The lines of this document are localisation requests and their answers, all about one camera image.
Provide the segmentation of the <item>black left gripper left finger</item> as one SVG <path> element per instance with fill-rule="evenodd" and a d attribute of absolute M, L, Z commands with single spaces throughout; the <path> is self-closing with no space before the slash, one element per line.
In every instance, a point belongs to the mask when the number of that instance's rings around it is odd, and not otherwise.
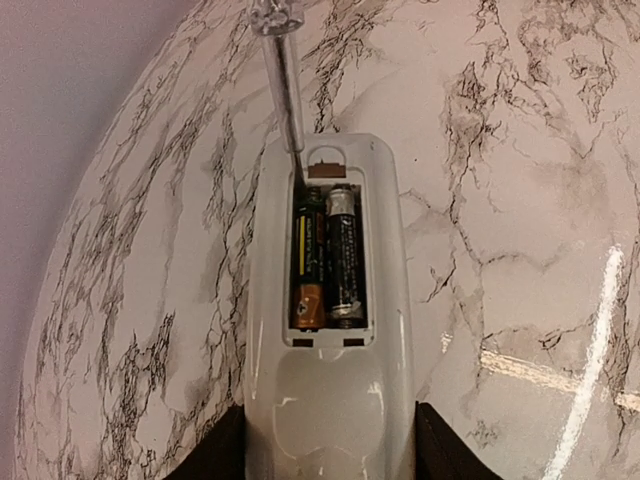
<path fill-rule="evenodd" d="M 166 480 L 245 478 L 245 413 L 230 407 Z"/>

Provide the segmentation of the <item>white remote control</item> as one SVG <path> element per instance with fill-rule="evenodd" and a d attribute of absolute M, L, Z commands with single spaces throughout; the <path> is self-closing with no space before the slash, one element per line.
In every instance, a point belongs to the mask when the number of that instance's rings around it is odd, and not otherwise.
<path fill-rule="evenodd" d="M 412 343 L 394 158 L 313 135 L 307 192 L 280 144 L 257 190 L 244 377 L 250 479 L 411 479 Z"/>

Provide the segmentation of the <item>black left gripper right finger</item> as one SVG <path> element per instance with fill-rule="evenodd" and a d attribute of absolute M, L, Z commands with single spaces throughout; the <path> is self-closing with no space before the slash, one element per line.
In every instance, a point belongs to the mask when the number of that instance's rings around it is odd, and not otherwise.
<path fill-rule="evenodd" d="M 416 403 L 416 478 L 428 480 L 499 480 L 426 402 Z"/>

